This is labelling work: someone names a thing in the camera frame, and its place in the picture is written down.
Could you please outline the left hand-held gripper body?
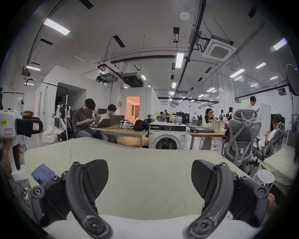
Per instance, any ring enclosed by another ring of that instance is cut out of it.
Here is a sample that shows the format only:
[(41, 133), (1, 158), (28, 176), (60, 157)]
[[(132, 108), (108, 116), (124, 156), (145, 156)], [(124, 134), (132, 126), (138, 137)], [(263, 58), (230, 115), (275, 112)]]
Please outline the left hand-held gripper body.
[(17, 110), (0, 110), (0, 138), (4, 141), (12, 171), (21, 170), (17, 135), (17, 119), (20, 118), (21, 114)]

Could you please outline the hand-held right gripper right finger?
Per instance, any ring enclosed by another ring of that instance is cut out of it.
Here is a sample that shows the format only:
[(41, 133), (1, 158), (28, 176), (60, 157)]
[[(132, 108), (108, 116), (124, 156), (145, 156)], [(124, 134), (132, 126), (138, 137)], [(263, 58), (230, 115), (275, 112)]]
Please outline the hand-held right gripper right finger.
[(191, 168), (191, 180), (204, 200), (201, 215), (187, 228), (186, 236), (204, 239), (210, 236), (224, 220), (227, 212), (233, 220), (258, 228), (267, 211), (269, 189), (247, 176), (238, 177), (226, 162), (212, 164), (195, 160)]

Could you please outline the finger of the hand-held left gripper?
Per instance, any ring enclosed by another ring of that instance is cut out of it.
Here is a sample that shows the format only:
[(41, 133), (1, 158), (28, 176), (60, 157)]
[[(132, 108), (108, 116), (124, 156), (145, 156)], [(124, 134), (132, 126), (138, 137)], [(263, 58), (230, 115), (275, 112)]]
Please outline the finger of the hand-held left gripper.
[(17, 135), (31, 137), (43, 131), (43, 122), (39, 118), (16, 119)]

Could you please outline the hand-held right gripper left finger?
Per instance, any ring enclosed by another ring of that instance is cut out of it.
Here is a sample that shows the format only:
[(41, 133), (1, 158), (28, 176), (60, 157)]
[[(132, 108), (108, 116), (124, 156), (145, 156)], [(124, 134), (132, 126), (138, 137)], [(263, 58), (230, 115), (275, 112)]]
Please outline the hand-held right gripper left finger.
[(95, 239), (110, 239), (111, 226), (99, 216), (95, 200), (109, 178), (106, 160), (73, 162), (61, 177), (54, 176), (31, 190), (32, 209), (40, 227), (66, 220), (72, 212), (84, 231)]

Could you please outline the person's right hand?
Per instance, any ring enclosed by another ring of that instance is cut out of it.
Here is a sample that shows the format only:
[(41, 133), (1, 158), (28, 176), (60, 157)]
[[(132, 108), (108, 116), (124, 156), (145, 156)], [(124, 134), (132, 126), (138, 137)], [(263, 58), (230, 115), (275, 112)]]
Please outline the person's right hand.
[(272, 193), (269, 193), (267, 199), (268, 199), (267, 212), (269, 214), (274, 214), (278, 209), (278, 206), (276, 205), (276, 202), (275, 202), (275, 196)]

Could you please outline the person's left hand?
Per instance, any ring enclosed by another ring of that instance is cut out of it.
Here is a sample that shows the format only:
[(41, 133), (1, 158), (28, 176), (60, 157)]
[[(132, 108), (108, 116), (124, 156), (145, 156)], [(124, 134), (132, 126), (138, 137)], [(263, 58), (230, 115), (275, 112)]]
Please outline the person's left hand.
[(12, 148), (13, 140), (12, 139), (4, 139), (2, 141), (2, 156), (0, 161), (0, 167), (3, 175), (6, 178), (13, 179), (12, 170), (9, 163), (9, 150)]

